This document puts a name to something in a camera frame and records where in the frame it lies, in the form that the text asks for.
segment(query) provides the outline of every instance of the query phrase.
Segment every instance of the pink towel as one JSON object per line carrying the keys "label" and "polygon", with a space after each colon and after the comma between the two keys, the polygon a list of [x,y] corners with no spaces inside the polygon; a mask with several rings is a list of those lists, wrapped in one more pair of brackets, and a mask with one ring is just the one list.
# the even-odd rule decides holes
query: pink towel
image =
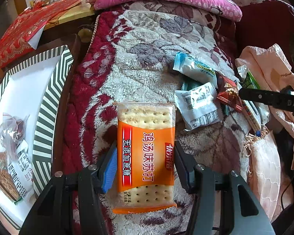
{"label": "pink towel", "polygon": [[[235,60],[236,67],[246,65],[262,90],[280,92],[291,86],[294,89],[294,73],[278,44],[268,49],[246,47],[241,56]],[[287,111],[269,107],[273,116],[294,138],[294,116]]]}

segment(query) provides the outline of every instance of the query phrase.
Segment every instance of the black cable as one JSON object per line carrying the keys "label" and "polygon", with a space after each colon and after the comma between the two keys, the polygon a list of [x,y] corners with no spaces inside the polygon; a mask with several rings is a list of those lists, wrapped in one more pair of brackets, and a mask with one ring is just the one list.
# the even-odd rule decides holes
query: black cable
{"label": "black cable", "polygon": [[283,195],[286,192],[286,190],[289,188],[289,186],[292,184],[293,180],[294,180],[294,175],[293,175],[293,177],[292,177],[291,182],[289,183],[289,185],[284,189],[283,193],[281,194],[281,207],[282,207],[282,210],[284,210],[284,206],[283,206]]}

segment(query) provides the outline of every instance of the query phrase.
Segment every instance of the blanket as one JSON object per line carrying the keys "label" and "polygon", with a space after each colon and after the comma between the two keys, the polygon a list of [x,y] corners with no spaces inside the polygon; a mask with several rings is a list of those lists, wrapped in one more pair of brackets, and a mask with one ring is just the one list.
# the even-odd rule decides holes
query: blanket
{"label": "blanket", "polygon": [[[224,29],[220,17],[190,6],[185,13],[180,4],[171,3],[168,7],[161,2],[134,2],[98,17],[89,51],[73,77],[64,131],[66,174],[95,163],[116,139],[117,113],[113,102],[174,101],[174,91],[181,88],[183,79],[172,70],[177,52],[189,53],[226,77],[237,79],[233,60],[228,59],[234,55],[220,48],[227,42],[231,46],[233,41],[231,34],[220,34]],[[246,179],[249,161],[242,142],[250,127],[241,113],[231,109],[229,116],[217,124],[191,132],[184,128],[177,112],[176,140],[198,163],[223,173],[236,169]],[[110,234],[174,234],[186,230],[194,198],[182,189],[176,173],[177,208],[157,212],[113,214],[116,183],[101,196]],[[77,202],[76,197],[73,215],[78,228]]]}

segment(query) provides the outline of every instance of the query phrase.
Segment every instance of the green snack wrapper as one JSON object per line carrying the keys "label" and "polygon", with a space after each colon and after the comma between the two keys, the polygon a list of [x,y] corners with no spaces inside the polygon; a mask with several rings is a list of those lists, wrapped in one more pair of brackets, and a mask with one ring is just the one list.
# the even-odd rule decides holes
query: green snack wrapper
{"label": "green snack wrapper", "polygon": [[182,88],[181,90],[182,91],[190,91],[196,87],[199,87],[199,86],[202,86],[203,84],[196,81],[196,80],[193,80],[189,77],[184,77],[184,82],[183,82],[183,85],[182,85]]}
{"label": "green snack wrapper", "polygon": [[250,71],[247,72],[245,80],[241,83],[243,88],[258,89],[261,90],[257,81],[254,79]]}

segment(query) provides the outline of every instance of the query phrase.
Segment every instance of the screw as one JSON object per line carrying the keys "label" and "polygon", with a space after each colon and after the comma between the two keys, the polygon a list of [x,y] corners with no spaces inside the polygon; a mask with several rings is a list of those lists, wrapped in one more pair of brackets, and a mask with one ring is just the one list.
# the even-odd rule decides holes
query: screw
{"label": "screw", "polygon": [[61,170],[59,170],[59,171],[56,171],[54,175],[56,178],[60,178],[60,177],[62,177],[63,172]]}
{"label": "screw", "polygon": [[89,170],[95,170],[95,169],[97,169],[97,165],[96,164],[91,164],[91,165],[88,166],[88,169]]}
{"label": "screw", "polygon": [[238,177],[238,176],[239,176],[239,175],[236,173],[235,170],[232,170],[232,171],[231,171],[231,175],[232,175],[233,177]]}
{"label": "screw", "polygon": [[205,169],[205,166],[203,164],[197,164],[195,166],[195,169],[198,170],[198,171],[201,171],[201,170],[204,170]]}

